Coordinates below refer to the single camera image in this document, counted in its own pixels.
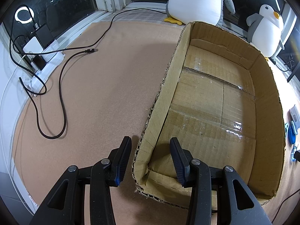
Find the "white ring light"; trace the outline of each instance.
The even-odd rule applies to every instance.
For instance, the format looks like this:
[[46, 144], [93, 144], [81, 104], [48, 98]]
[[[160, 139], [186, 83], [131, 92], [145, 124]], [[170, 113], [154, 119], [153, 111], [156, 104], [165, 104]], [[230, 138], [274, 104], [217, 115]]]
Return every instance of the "white ring light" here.
[[[20, 11], [22, 11], [22, 10], [28, 11], [27, 7], [20, 7], [20, 8], [16, 11], [16, 13], [15, 13], [15, 20], [18, 21], [18, 22], [20, 22], [20, 23], [22, 23], [22, 24], [30, 23], [30, 22], [32, 21], [32, 18], [31, 18], [31, 17], [30, 17], [30, 19], [28, 19], [28, 20], [26, 20], [26, 21], [21, 20], [21, 19], [18, 18], [18, 13], [19, 13]], [[32, 17], [34, 17], [35, 14], [34, 14], [33, 10], [32, 10], [31, 8], [29, 8], [29, 10], [30, 10], [30, 13], [31, 13]]]

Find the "white cable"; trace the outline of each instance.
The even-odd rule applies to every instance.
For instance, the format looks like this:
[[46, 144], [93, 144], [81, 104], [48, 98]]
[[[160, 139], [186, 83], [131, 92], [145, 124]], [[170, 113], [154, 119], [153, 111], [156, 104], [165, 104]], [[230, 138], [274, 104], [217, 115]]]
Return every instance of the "white cable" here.
[[[8, 80], [8, 82], [7, 82], [7, 84], [6, 84], [6, 86], [4, 87], [3, 94], [2, 94], [1, 100], [0, 100], [0, 114], [1, 114], [1, 104], [2, 104], [2, 99], [3, 99], [3, 96], [4, 96], [5, 90], [6, 90], [7, 86], [8, 86], [8, 84], [9, 84], [11, 78], [13, 77], [13, 75], [14, 75], [14, 73], [15, 73], [17, 67], [18, 67], [18, 66], [16, 66], [16, 68], [14, 69], [14, 71], [13, 71], [13, 73], [11, 74], [11, 76], [10, 76], [10, 78], [9, 78], [9, 80]], [[11, 182], [12, 182], [12, 184], [13, 184], [13, 187], [14, 187], [14, 189], [15, 189], [15, 191], [16, 191], [18, 197], [19, 197], [19, 199], [21, 200], [22, 204], [23, 204], [23, 205], [25, 206], [25, 208], [29, 211], [29, 213], [33, 216], [33, 215], [34, 215], [33, 212], [32, 212], [31, 209], [28, 207], [28, 205], [26, 204], [26, 202], [23, 201], [23, 197], [22, 197], [21, 194], [19, 193], [19, 190], [18, 190], [18, 188], [17, 188], [17, 186], [16, 186], [16, 184], [15, 184], [15, 182], [14, 182], [14, 179], [13, 179], [12, 174], [11, 174], [11, 163], [10, 163], [10, 167], [9, 167], [9, 168], [8, 168], [8, 166], [7, 166], [6, 158], [5, 158], [5, 154], [4, 154], [4, 146], [3, 146], [3, 141], [2, 141], [1, 127], [0, 127], [0, 140], [1, 140], [1, 145], [2, 145], [2, 151], [3, 151], [4, 162], [5, 162], [5, 165], [6, 165], [6, 168], [7, 168], [7, 171], [8, 171], [8, 175], [9, 175], [9, 177], [10, 177], [10, 180], [11, 180]]]

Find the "large penguin plush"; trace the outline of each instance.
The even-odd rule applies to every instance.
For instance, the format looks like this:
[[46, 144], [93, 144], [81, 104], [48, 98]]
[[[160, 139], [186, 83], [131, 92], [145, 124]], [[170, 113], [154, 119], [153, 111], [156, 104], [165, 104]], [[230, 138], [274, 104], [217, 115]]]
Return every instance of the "large penguin plush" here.
[[254, 13], [246, 19], [249, 26], [247, 40], [269, 58], [279, 46], [284, 50], [281, 40], [282, 17], [269, 5], [262, 5], [259, 14]]
[[223, 3], [234, 14], [232, 0], [169, 0], [166, 5], [165, 22], [187, 24], [202, 21], [221, 27], [223, 22]]

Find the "brown table surface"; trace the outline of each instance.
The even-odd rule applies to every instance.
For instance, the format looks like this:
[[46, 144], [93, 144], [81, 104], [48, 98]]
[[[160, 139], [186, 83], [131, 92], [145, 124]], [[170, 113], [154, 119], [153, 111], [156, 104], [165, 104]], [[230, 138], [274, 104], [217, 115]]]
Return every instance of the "brown table surface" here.
[[[71, 46], [91, 44], [108, 26], [108, 22], [92, 24]], [[27, 103], [15, 132], [13, 158], [25, 187], [37, 204], [42, 202], [68, 166], [82, 168], [95, 164], [107, 157], [128, 135], [133, 146], [126, 175], [118, 188], [111, 188], [116, 223], [185, 224], [186, 210], [134, 193], [130, 167], [149, 109], [182, 28], [146, 22], [115, 22], [98, 44], [98, 52], [71, 60], [62, 80], [67, 130], [57, 140], [41, 136], [33, 104]], [[65, 58], [73, 53], [67, 51]], [[49, 92], [34, 98], [41, 128], [49, 135], [59, 133], [63, 125], [58, 96], [62, 65], [47, 81]], [[300, 165], [288, 163], [290, 150], [287, 144], [284, 182], [281, 182], [278, 195], [264, 205], [270, 218], [274, 217], [280, 203], [300, 186], [297, 184]], [[299, 195], [295, 195], [286, 202], [274, 224], [282, 224], [298, 200]], [[86, 224], [89, 224], [88, 202], [85, 208]]]

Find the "open cardboard box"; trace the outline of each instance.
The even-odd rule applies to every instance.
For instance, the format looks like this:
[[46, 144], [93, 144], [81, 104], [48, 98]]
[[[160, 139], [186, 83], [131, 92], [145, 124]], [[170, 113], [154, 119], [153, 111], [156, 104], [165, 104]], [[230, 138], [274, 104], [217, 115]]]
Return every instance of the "open cardboard box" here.
[[[231, 165], [261, 204], [281, 179], [284, 120], [272, 71], [263, 55], [213, 25], [182, 31], [138, 144], [132, 172], [137, 191], [188, 208], [191, 188], [176, 179], [169, 141], [208, 166]], [[217, 209], [212, 193], [213, 210]]]

